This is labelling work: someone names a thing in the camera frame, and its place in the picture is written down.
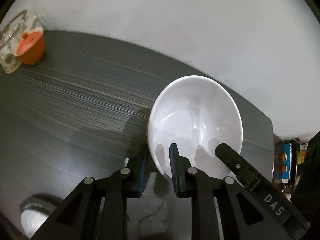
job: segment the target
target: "white object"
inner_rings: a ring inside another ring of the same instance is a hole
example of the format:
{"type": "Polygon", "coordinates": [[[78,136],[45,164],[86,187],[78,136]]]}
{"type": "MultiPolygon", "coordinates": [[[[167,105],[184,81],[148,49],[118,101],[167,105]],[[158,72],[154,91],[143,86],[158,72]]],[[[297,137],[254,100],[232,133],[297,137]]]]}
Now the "white object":
{"type": "Polygon", "coordinates": [[[301,144],[301,145],[300,145],[300,150],[301,150],[301,151],[306,150],[306,149],[308,148],[308,144],[309,144],[308,142],[301,144]]]}
{"type": "Polygon", "coordinates": [[[20,220],[25,235],[31,238],[48,217],[48,215],[32,209],[23,211],[20,220]]]}
{"type": "Polygon", "coordinates": [[[237,153],[242,147],[241,117],[229,93],[202,76],[186,76],[170,83],[158,96],[148,123],[152,158],[162,175],[172,178],[169,146],[210,177],[223,179],[230,170],[215,156],[219,143],[237,153]]]}

